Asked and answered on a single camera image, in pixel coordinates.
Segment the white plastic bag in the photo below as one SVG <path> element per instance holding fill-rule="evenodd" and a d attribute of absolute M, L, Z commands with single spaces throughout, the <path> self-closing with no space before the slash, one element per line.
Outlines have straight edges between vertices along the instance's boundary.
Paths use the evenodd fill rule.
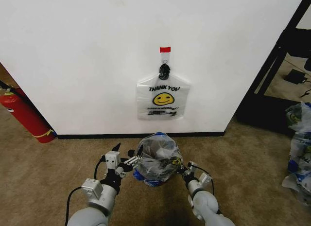
<path fill-rule="evenodd" d="M 182 163 L 179 148 L 172 138 L 161 132 L 141 140 L 136 152 L 142 145 L 142 163 L 134 170 L 133 175 L 149 186 L 160 186 Z"/>
<path fill-rule="evenodd" d="M 297 198 L 311 206 L 311 104 L 293 105 L 286 109 L 289 128 L 296 131 L 291 141 L 289 174 L 282 186 L 297 192 Z"/>
<path fill-rule="evenodd" d="M 138 119 L 173 120 L 184 115 L 190 85 L 170 74 L 166 80 L 156 75 L 137 83 Z"/>

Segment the floor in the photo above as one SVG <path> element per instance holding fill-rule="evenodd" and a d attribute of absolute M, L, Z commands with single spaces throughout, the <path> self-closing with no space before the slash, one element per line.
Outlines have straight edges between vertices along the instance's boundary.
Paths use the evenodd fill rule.
<path fill-rule="evenodd" d="M 265 95 L 297 102 L 311 102 L 311 94 L 300 97 L 305 91 L 311 89 L 311 83 L 305 82 L 303 84 L 293 84 L 284 80 L 284 77 L 288 75 L 292 69 L 295 69 L 304 72 L 306 74 L 305 77 L 311 81 L 311 71 L 304 69 L 306 60 L 306 58 L 292 57 L 287 54 Z"/>
<path fill-rule="evenodd" d="M 92 178 L 102 154 L 121 142 L 121 154 L 140 139 L 55 139 L 40 144 L 0 107 L 0 225 L 63 225 L 69 192 Z M 237 226 L 305 226 L 310 209 L 281 187 L 290 138 L 231 121 L 223 137 L 174 138 L 184 160 L 214 177 L 222 212 Z M 104 172 L 100 166 L 99 176 Z M 76 192 L 70 215 L 86 207 Z M 161 187 L 148 187 L 131 173 L 123 179 L 111 226 L 201 226 L 192 214 L 187 190 L 174 175 Z"/>

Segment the white wall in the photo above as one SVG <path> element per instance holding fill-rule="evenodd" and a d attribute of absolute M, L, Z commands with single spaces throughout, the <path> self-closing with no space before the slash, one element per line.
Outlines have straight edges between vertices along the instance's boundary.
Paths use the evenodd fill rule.
<path fill-rule="evenodd" d="M 224 131 L 301 0 L 0 0 L 0 61 L 58 134 Z M 171 46 L 185 117 L 137 120 Z"/>

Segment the red fire extinguisher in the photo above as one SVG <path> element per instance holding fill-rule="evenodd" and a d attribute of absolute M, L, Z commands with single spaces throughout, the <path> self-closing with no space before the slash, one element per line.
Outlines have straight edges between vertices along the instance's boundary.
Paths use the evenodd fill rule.
<path fill-rule="evenodd" d="M 20 89 L 15 91 L 21 97 L 27 98 Z M 53 130 L 43 121 L 35 110 L 20 96 L 7 91 L 0 96 L 0 103 L 39 141 L 42 143 L 52 141 L 55 138 Z"/>

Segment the yellow smiley face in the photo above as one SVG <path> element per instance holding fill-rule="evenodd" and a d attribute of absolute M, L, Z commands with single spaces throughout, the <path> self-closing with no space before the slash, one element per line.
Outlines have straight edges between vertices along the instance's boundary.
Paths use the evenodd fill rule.
<path fill-rule="evenodd" d="M 175 101 L 174 97 L 166 92 L 160 93 L 154 97 L 152 100 L 152 103 L 155 105 L 167 105 L 167 104 L 173 104 Z"/>

